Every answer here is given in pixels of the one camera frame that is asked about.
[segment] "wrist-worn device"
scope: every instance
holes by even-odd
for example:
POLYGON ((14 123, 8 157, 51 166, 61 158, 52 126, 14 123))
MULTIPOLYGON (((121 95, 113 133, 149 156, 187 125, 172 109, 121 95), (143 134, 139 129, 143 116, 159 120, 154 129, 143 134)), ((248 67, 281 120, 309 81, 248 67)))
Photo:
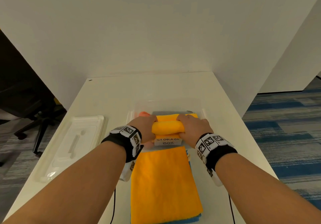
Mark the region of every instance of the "wrist-worn device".
POLYGON ((234 146, 218 134, 205 133, 196 143, 195 149, 215 185, 222 186, 222 182, 215 172, 215 165, 222 156, 229 153, 237 153, 234 146))
POLYGON ((102 140, 102 143, 105 141, 111 141, 125 148, 126 163, 119 179, 128 181, 132 175, 136 159, 144 147, 141 145, 142 134, 137 128, 125 125, 111 130, 107 137, 102 140))

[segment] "caster wheel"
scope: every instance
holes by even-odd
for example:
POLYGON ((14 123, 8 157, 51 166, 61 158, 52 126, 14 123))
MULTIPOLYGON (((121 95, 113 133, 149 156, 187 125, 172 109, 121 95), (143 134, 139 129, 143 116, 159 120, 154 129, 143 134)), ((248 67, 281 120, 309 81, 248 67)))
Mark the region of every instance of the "caster wheel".
POLYGON ((20 133, 18 135, 16 135, 18 137, 19 140, 23 140, 27 137, 27 135, 25 133, 20 133))
POLYGON ((40 158, 42 156, 42 152, 38 151, 38 153, 36 153, 36 157, 40 158))

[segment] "black cable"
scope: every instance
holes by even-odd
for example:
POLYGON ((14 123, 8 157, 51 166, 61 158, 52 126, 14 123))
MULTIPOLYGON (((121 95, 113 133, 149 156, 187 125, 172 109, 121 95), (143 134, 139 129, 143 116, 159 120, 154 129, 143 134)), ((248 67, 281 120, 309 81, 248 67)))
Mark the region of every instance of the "black cable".
POLYGON ((111 218, 110 224, 113 222, 114 214, 115 214, 115 203, 116 203, 116 189, 114 191, 114 210, 113 210, 113 217, 111 218))
POLYGON ((232 212, 232 217, 233 217, 233 223, 235 224, 235 219, 234 219, 234 214, 233 214, 233 208, 232 208, 232 202, 231 202, 230 195, 229 195, 229 200, 230 200, 230 207, 231 207, 231 212, 232 212))

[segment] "hand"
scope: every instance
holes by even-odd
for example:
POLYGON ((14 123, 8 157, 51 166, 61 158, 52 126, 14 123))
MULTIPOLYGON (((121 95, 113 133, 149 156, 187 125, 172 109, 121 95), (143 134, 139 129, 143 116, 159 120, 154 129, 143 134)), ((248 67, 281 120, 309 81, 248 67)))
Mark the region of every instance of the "hand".
POLYGON ((179 136, 192 148, 195 148, 197 141, 204 133, 213 133, 213 129, 206 119, 179 114, 176 120, 181 121, 185 128, 185 132, 179 133, 179 136))
POLYGON ((154 140, 155 134, 151 132, 151 127, 154 122, 157 121, 155 115, 150 115, 149 117, 136 117, 131 120, 128 125, 137 128, 142 134, 142 144, 154 140))

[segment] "tabletop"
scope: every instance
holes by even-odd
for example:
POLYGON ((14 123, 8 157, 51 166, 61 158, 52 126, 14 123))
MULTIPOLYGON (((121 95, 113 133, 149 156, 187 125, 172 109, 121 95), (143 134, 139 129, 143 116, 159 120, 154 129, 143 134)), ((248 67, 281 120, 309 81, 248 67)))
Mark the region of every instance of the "tabletop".
MULTIPOLYGON (((46 185, 38 182, 35 176, 40 165, 46 162, 46 156, 57 150, 58 145, 53 144, 54 138, 59 136, 64 125, 72 117, 104 116, 105 123, 100 137, 102 140, 106 132, 126 124, 129 112, 133 110, 137 101, 182 100, 184 98, 200 99, 202 107, 206 111, 206 118, 214 132, 230 141, 237 151, 252 163, 276 177, 212 72, 133 74, 89 78, 59 125, 6 218, 46 185)), ((202 161, 195 154, 195 150, 189 149, 188 151, 191 154, 192 173, 204 210, 199 223, 233 223, 226 189, 224 186, 215 186, 203 167, 202 161)), ((130 223, 130 181, 119 181, 116 190, 113 223, 130 223)), ((110 201, 99 223, 110 222, 113 204, 113 201, 110 201)), ((232 206, 235 223, 244 223, 233 203, 232 206)))

